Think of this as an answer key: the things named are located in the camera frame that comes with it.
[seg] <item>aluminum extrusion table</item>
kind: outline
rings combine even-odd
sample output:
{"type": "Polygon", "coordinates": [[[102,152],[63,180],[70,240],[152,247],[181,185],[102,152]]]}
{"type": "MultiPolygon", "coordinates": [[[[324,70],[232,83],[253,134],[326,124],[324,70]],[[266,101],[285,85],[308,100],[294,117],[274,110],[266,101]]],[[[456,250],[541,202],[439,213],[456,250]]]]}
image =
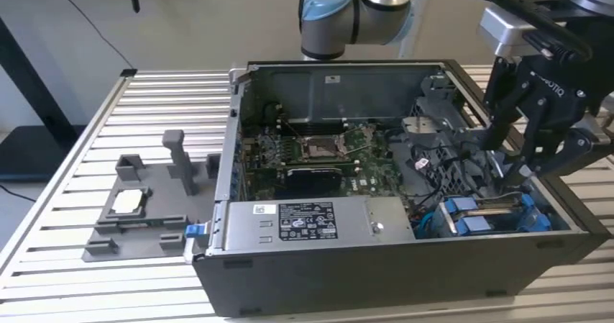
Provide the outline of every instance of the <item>aluminum extrusion table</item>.
{"type": "MultiPolygon", "coordinates": [[[[489,67],[465,66],[485,87],[489,67]]],[[[121,78],[0,253],[2,322],[221,322],[180,257],[85,263],[80,257],[114,182],[120,154],[169,162],[168,128],[193,160],[221,150],[228,72],[121,78]]],[[[614,232],[614,158],[564,179],[614,232]]],[[[513,298],[284,315],[249,322],[614,322],[614,240],[577,265],[552,268],[513,298]]]]}

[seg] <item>robotic arm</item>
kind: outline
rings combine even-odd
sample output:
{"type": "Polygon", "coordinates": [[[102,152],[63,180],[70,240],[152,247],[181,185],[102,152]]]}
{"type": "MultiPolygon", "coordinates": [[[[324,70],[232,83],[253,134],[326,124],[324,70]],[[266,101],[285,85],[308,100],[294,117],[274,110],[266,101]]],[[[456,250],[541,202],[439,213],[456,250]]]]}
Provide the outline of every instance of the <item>robotic arm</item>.
{"type": "MultiPolygon", "coordinates": [[[[481,149],[503,144],[528,120],[520,153],[499,185],[527,176],[567,175],[614,153],[595,117],[614,92],[614,0],[487,0],[480,32],[496,58],[483,104],[489,125],[481,149]]],[[[305,0],[301,51],[317,60],[345,44],[387,44],[411,26],[409,0],[305,0]]]]}

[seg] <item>gray 3d printed holder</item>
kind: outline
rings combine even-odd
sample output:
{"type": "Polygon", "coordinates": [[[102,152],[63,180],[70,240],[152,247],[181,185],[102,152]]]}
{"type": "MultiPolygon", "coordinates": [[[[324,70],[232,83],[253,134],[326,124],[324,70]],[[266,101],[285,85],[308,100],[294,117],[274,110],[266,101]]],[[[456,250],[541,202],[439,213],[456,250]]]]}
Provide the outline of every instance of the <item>gray 3d printed holder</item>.
{"type": "Polygon", "coordinates": [[[85,245],[85,262],[181,255],[185,226],[210,219],[220,155],[192,163],[182,137],[181,130],[165,130],[161,137],[170,164],[145,165],[138,155],[118,158],[117,179],[85,245]]]}

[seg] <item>open computer chassis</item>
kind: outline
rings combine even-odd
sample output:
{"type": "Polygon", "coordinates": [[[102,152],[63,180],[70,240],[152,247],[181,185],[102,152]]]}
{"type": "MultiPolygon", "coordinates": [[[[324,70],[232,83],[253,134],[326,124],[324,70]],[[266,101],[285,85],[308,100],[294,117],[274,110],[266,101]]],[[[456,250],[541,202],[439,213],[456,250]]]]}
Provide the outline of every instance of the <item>open computer chassis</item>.
{"type": "Polygon", "coordinates": [[[216,313],[516,294],[608,233],[559,178],[500,188],[483,93],[445,61],[250,63],[234,79],[208,245],[216,313]]]}

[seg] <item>warning label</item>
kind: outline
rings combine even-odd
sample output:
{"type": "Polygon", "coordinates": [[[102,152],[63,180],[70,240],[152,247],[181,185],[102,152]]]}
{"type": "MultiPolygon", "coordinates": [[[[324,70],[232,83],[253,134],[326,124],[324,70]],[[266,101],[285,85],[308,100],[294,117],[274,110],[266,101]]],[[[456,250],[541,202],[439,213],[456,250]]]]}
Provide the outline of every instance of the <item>warning label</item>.
{"type": "Polygon", "coordinates": [[[278,239],[336,239],[332,202],[278,204],[278,239]]]}

